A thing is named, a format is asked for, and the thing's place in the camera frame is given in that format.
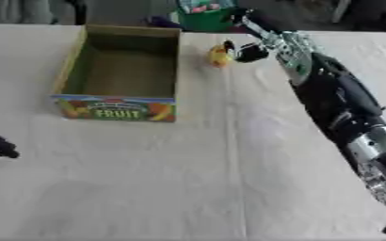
cardboard box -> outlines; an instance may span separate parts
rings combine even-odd
[[[86,26],[52,98],[71,119],[175,121],[180,30]]]

white tablecloth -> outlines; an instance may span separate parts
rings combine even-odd
[[[1,239],[385,237],[273,57],[206,64],[251,37],[183,35],[176,123],[65,120],[48,93],[78,30],[0,25],[0,135],[22,153],[0,160]],[[311,35],[386,105],[386,34]]]

yellow fruit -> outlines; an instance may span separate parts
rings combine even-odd
[[[232,61],[232,58],[227,54],[223,44],[213,47],[209,51],[208,57],[211,65],[218,68],[223,68]]]

toy fruit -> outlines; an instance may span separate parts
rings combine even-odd
[[[227,66],[230,61],[233,60],[232,55],[230,54],[230,49],[227,48],[226,44],[220,44],[213,47],[208,54],[210,63],[218,68],[223,68]]]

colorful box print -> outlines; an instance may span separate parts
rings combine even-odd
[[[110,121],[175,121],[175,102],[166,98],[53,96],[70,119]]]

